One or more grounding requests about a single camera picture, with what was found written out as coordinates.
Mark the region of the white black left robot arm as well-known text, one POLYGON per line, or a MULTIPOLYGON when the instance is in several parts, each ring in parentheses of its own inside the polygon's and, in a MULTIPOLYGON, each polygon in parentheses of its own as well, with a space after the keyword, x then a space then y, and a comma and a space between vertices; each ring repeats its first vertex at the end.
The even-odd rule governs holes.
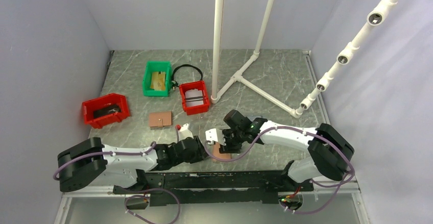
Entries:
POLYGON ((59 182, 61 192, 108 185, 141 193, 153 185, 147 172, 166 171, 207 157, 197 136, 169 144, 153 141, 142 148, 109 146, 101 138, 92 137, 58 154, 53 179, 59 182))

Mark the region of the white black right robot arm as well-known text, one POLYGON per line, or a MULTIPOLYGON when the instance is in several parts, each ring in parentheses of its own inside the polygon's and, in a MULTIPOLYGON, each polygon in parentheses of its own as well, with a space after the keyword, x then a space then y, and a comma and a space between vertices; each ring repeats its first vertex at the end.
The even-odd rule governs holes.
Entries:
POLYGON ((218 140, 221 153, 239 153, 242 144, 247 142, 287 146, 308 154, 307 158, 285 167, 281 183, 288 191, 319 176, 341 181, 344 174, 352 171, 349 164, 355 152, 353 146, 327 123, 317 128, 286 126, 262 117, 251 120, 237 110, 231 110, 224 123, 228 128, 221 131, 223 138, 218 140))

